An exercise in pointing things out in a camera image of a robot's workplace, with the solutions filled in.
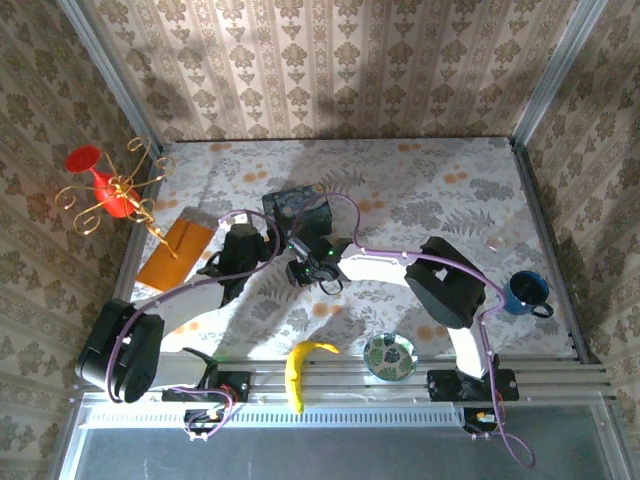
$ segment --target yellow banana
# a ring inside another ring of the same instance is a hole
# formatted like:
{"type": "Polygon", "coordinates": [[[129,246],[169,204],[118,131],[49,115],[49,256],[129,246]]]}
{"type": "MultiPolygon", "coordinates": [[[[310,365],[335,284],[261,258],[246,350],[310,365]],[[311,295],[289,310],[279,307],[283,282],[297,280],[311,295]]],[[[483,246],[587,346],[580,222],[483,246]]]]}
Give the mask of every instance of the yellow banana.
{"type": "Polygon", "coordinates": [[[284,388],[287,391],[289,405],[300,414],[304,412],[304,403],[302,402],[302,386],[300,385],[300,374],[302,373],[302,364],[307,354],[316,348],[324,348],[331,353],[340,353],[334,345],[330,343],[318,342],[300,342],[294,347],[287,357],[287,365],[284,369],[284,388]]]}

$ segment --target mug handle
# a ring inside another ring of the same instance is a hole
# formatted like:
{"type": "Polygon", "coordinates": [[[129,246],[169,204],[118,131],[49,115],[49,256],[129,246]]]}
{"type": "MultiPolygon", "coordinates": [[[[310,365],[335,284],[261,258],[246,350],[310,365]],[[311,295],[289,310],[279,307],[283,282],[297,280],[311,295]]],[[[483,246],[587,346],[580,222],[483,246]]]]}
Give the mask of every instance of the mug handle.
{"type": "Polygon", "coordinates": [[[553,315],[553,308],[548,303],[543,303],[542,305],[537,305],[536,308],[542,307],[546,310],[545,313],[536,312],[535,309],[531,311],[532,315],[540,318],[549,318],[553,315]]]}

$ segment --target patterned tablecloth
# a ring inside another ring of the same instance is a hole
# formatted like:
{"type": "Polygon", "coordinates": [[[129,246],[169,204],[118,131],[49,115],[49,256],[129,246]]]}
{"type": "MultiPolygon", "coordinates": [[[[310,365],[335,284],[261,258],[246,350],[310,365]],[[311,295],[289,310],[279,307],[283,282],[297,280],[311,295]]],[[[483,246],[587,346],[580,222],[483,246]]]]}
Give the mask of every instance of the patterned tablecloth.
{"type": "MultiPolygon", "coordinates": [[[[164,231],[181,215],[211,224],[212,218],[231,209],[261,211],[265,193],[320,182],[327,191],[348,194],[358,202],[365,245],[415,250],[438,235],[478,266],[485,261],[479,249],[482,232],[500,230],[518,212],[520,217],[524,213],[532,236],[500,263],[482,269],[502,285],[523,269],[549,278],[506,139],[185,143],[167,153],[178,168],[162,185],[158,199],[156,218],[164,231]]],[[[332,237],[349,237],[353,210],[341,200],[330,204],[332,237]]],[[[218,231],[192,274],[223,239],[218,231]]],[[[147,239],[141,266],[156,245],[154,238],[147,239]]],[[[265,359],[280,358],[296,343],[311,339],[359,355],[371,334],[396,331],[413,341],[420,355],[453,353],[446,330],[409,289],[360,282],[329,296],[318,286],[294,288],[284,271],[289,260],[289,253],[278,257],[251,277],[239,299],[177,329],[171,342],[219,355],[265,359]]],[[[489,324],[496,351],[574,356],[553,285],[551,289],[554,317],[502,313],[489,324]]],[[[136,284],[133,300],[153,294],[136,284]]],[[[488,294],[485,305],[494,299],[488,294]]]]}

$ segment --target patterned dish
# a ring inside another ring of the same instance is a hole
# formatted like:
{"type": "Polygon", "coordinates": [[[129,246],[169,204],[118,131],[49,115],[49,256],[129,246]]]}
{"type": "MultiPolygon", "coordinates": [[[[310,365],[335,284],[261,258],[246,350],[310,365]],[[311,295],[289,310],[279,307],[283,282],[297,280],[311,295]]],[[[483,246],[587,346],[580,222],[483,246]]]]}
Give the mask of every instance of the patterned dish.
{"type": "Polygon", "coordinates": [[[364,364],[369,371],[385,382],[399,382],[408,378],[418,367],[418,351],[402,335],[380,333],[364,346],[364,364]]]}

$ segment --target wallpaper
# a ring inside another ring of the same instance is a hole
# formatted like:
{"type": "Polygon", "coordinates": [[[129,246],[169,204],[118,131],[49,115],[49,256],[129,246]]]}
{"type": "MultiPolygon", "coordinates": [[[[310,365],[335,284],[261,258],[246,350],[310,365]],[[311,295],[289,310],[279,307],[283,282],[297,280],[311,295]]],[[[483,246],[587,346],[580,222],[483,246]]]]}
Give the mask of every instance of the wallpaper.
{"type": "Polygon", "coordinates": [[[566,0],[91,0],[161,143],[511,134],[566,0]]]}
{"type": "Polygon", "coordinates": [[[640,449],[640,2],[609,2],[527,147],[578,320],[640,449]]]}
{"type": "Polygon", "coordinates": [[[56,4],[0,1],[2,479],[44,478],[75,359],[113,291],[130,230],[109,218],[91,236],[73,230],[74,212],[53,198],[89,179],[68,174],[64,160],[95,144],[122,167],[133,135],[56,4]]]}

